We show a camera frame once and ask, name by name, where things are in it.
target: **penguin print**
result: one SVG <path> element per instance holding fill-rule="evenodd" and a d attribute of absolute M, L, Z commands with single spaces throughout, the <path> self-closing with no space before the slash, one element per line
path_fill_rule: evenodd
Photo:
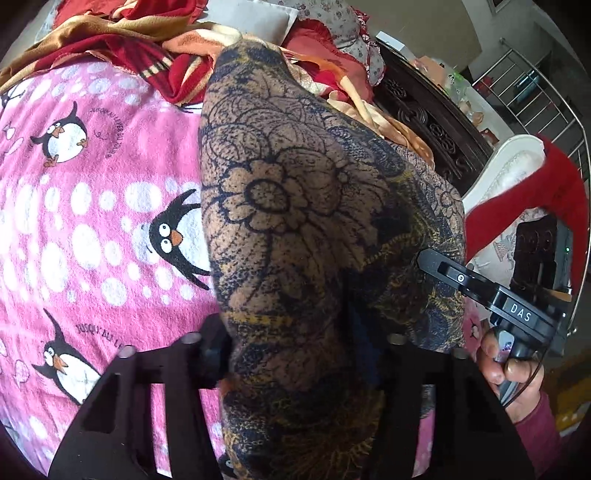
<path fill-rule="evenodd" d="M 33 143 L 43 145 L 46 167 L 55 167 L 58 163 L 71 160 L 88 146 L 86 126 L 76 116 L 77 110 L 78 104 L 74 102 L 67 117 L 54 122 L 44 135 L 31 137 Z"/>
<path fill-rule="evenodd" d="M 82 405 L 100 375 L 78 350 L 66 343 L 64 334 L 53 316 L 46 309 L 43 311 L 53 324 L 56 338 L 45 344 L 45 363 L 33 365 L 33 368 L 44 377 L 53 380 L 57 388 L 70 400 Z"/>
<path fill-rule="evenodd" d="M 195 189 L 191 189 L 182 193 L 152 220 L 150 243 L 156 253 L 176 267 L 187 280 L 199 288 L 209 290 L 196 277 L 210 275 L 201 223 L 201 204 L 183 203 L 195 192 Z"/>

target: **pillow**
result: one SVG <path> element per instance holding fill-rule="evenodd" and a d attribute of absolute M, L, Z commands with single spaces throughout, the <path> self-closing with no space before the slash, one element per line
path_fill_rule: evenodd
<path fill-rule="evenodd" d="M 359 20 L 345 0 L 267 0 L 298 10 L 298 18 L 321 21 L 330 30 L 338 49 L 349 47 L 359 37 Z"/>
<path fill-rule="evenodd" d="M 493 154 L 474 185 L 463 196 L 466 216 L 477 205 L 505 193 L 532 175 L 544 163 L 544 143 L 532 135 L 516 135 L 503 143 Z M 503 233 L 480 250 L 470 263 L 489 280 L 509 287 L 515 270 L 517 226 L 521 222 L 539 220 L 545 215 L 541 208 L 523 212 Z"/>
<path fill-rule="evenodd" d="M 281 45 L 296 18 L 295 8 L 260 0 L 209 0 L 197 22 L 226 25 Z"/>

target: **red sleeve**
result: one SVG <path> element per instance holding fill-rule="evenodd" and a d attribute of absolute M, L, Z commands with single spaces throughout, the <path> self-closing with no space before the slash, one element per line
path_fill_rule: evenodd
<path fill-rule="evenodd" d="M 540 402 L 526 418 L 515 424 L 525 450 L 539 477 L 560 454 L 560 435 L 550 410 L 548 395 L 541 393 Z"/>

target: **red cloth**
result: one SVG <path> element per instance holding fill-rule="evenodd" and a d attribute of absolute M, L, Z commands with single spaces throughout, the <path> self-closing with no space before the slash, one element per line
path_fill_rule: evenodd
<path fill-rule="evenodd" d="M 207 4 L 206 0 L 159 0 L 137 2 L 133 9 L 122 15 L 128 20 L 147 16 L 185 17 Z M 75 41 L 37 60 L 35 70 L 50 69 L 63 57 L 91 51 L 108 59 L 113 65 L 131 70 L 156 88 L 170 103 L 186 103 L 203 100 L 205 88 L 197 88 L 211 72 L 213 59 L 204 57 L 201 63 L 185 78 L 188 66 L 199 59 L 183 53 L 171 56 L 156 43 L 118 34 L 99 34 Z"/>
<path fill-rule="evenodd" d="M 536 478 L 558 458 L 561 445 L 548 395 L 544 392 L 540 394 L 540 402 L 536 408 L 526 418 L 515 424 L 521 443 L 534 465 Z"/>
<path fill-rule="evenodd" d="M 571 282 L 581 286 L 586 268 L 589 207 L 583 180 L 569 158 L 544 140 L 542 167 L 525 180 L 474 208 L 466 218 L 466 260 L 471 260 L 529 208 L 555 214 L 573 233 Z"/>
<path fill-rule="evenodd" d="M 329 29 L 322 22 L 311 18 L 296 20 L 282 47 L 334 63 L 344 71 L 363 100 L 371 102 L 374 98 L 374 91 L 369 84 L 365 66 L 335 46 Z"/>
<path fill-rule="evenodd" d="M 53 22 L 53 28 L 58 27 L 70 17 L 73 17 L 75 15 L 82 15 L 88 11 L 93 12 L 93 14 L 95 15 L 108 15 L 116 8 L 121 7 L 124 3 L 125 0 L 63 0 L 63 2 L 60 3 L 60 5 L 57 7 L 57 15 L 56 19 Z M 152 0 L 152 2 L 150 2 L 149 12 L 146 11 L 146 4 L 141 3 L 134 9 L 134 11 L 136 12 L 134 16 L 130 17 L 126 15 L 126 18 L 134 20 L 144 15 L 179 15 L 178 9 L 182 9 L 183 5 L 186 5 L 189 2 L 184 0 L 181 2 L 176 1 L 174 3 L 176 3 L 177 5 L 173 8 L 173 10 L 171 10 L 171 2 L 169 0 Z M 197 4 L 194 7 L 194 11 L 191 15 L 189 23 L 192 23 L 196 18 L 198 18 L 201 15 L 206 5 L 207 0 L 197 0 Z"/>
<path fill-rule="evenodd" d="M 58 27 L 70 17 L 82 15 L 88 11 L 92 11 L 95 15 L 110 14 L 124 3 L 125 0 L 63 0 L 57 7 L 53 28 Z"/>

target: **hand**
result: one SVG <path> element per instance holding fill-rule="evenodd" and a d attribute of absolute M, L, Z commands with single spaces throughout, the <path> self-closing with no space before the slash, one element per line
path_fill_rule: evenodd
<path fill-rule="evenodd" d="M 523 383 L 527 381 L 530 375 L 535 371 L 538 362 L 535 361 L 519 361 L 511 358 L 503 366 L 494 361 L 494 358 L 499 354 L 499 342 L 496 339 L 495 332 L 489 330 L 482 339 L 480 348 L 476 352 L 476 363 L 482 372 L 484 378 L 489 383 L 493 391 L 499 396 L 499 385 L 505 379 L 519 382 L 517 392 L 523 387 Z M 544 366 L 540 368 L 535 378 L 531 381 L 525 391 L 519 395 L 515 401 L 506 408 L 507 415 L 513 423 L 526 418 L 540 401 L 540 387 L 544 378 Z"/>

